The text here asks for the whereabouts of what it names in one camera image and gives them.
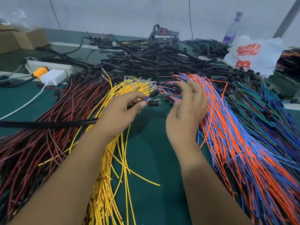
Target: white power adapter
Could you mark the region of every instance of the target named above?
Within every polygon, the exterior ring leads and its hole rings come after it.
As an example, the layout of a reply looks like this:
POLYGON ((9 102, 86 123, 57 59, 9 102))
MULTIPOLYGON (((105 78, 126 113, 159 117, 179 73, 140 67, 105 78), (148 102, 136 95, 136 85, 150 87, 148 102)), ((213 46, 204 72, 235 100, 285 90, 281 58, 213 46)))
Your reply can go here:
POLYGON ((43 84, 54 85, 57 86, 64 79, 67 78, 67 74, 63 70, 50 70, 44 75, 40 76, 40 81, 43 84))

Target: red logo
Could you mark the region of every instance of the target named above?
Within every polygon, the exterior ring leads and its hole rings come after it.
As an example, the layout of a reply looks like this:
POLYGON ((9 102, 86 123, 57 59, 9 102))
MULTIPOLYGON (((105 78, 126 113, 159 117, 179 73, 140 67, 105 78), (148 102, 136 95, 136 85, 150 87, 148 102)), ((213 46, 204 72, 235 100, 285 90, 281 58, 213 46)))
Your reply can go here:
POLYGON ((248 60, 247 61, 238 60, 236 62, 235 68, 238 69, 239 67, 243 67, 244 69, 249 69, 250 65, 251 65, 251 62, 248 60))
POLYGON ((258 55, 260 48, 262 45, 258 43, 248 44, 245 46, 239 46, 236 52, 237 56, 245 56, 245 55, 258 55))

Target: plastic bottle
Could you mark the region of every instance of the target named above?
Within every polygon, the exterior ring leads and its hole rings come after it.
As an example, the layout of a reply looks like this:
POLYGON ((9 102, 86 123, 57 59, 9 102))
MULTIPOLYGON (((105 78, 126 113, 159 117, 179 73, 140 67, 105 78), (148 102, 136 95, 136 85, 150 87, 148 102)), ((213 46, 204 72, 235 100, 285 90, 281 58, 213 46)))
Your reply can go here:
POLYGON ((244 12, 236 12, 236 17, 234 19, 234 22, 231 24, 231 26, 228 28, 225 37, 223 39, 223 42, 228 44, 229 46, 232 45, 232 42, 236 36, 236 33, 238 32, 238 22, 241 19, 241 16, 244 12))

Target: white charging cable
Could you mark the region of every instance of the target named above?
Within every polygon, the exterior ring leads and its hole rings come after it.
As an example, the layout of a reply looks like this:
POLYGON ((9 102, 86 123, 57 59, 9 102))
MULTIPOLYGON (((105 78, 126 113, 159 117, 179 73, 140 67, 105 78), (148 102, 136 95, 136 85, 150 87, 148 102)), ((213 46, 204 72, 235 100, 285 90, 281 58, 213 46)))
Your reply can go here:
POLYGON ((42 94, 43 90, 45 89, 45 87, 48 86, 48 84, 45 84, 42 88, 42 90, 36 95, 34 96, 28 103, 24 104, 23 106, 21 106, 20 108, 16 109, 15 111, 13 111, 12 113, 9 113, 8 115, 5 115, 4 117, 0 118, 0 121, 13 115, 14 113, 17 113, 19 110, 23 109, 24 107, 26 107, 28 104, 30 104, 33 100, 35 100, 40 94, 42 94))

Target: purple bottle label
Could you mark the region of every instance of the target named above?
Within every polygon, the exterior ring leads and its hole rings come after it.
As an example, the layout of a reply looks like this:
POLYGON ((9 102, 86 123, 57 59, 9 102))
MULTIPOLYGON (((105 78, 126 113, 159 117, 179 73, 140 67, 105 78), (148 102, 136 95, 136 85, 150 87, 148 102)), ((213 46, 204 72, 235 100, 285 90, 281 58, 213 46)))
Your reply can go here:
POLYGON ((229 46, 231 46, 234 38, 235 38, 235 35, 225 35, 225 37, 223 39, 223 43, 226 43, 229 46))

